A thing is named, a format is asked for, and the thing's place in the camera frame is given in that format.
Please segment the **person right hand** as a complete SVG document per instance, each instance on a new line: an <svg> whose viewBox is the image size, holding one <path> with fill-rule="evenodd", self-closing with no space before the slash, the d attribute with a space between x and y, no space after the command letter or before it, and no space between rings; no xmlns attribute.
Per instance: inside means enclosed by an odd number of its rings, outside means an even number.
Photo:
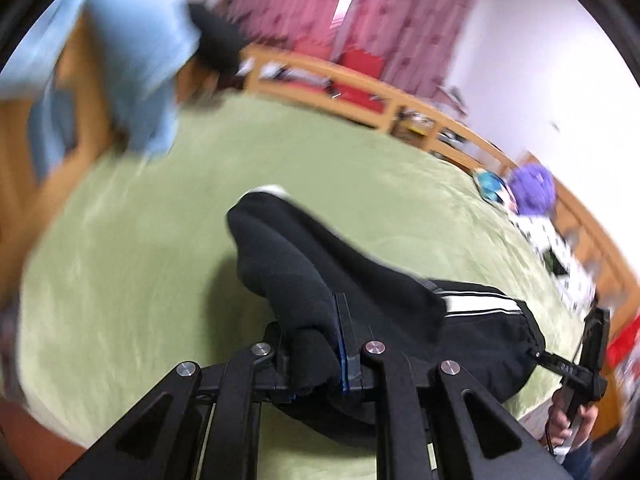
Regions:
<svg viewBox="0 0 640 480"><path fill-rule="evenodd" d="M549 442L552 448L557 448L566 445L567 440L572 440L570 449L577 451L589 440L598 419L599 409L594 404L581 405L574 420L570 420L564 408L564 393L562 389L558 389L553 393L548 411L547 434Z"/></svg>

